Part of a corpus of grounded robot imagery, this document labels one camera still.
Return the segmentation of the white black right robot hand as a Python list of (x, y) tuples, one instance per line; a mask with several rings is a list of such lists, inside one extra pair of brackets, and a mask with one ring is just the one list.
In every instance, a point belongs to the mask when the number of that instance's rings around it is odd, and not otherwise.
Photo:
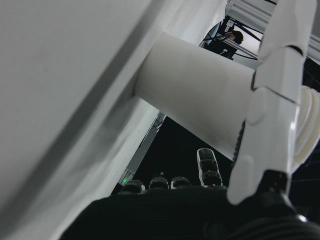
[(280, 0), (252, 70), (163, 34), (135, 94), (233, 156), (229, 185), (197, 152), (202, 183), (127, 191), (92, 202), (63, 240), (317, 240), (289, 200), (292, 174), (320, 138), (320, 94), (303, 86), (315, 0)]

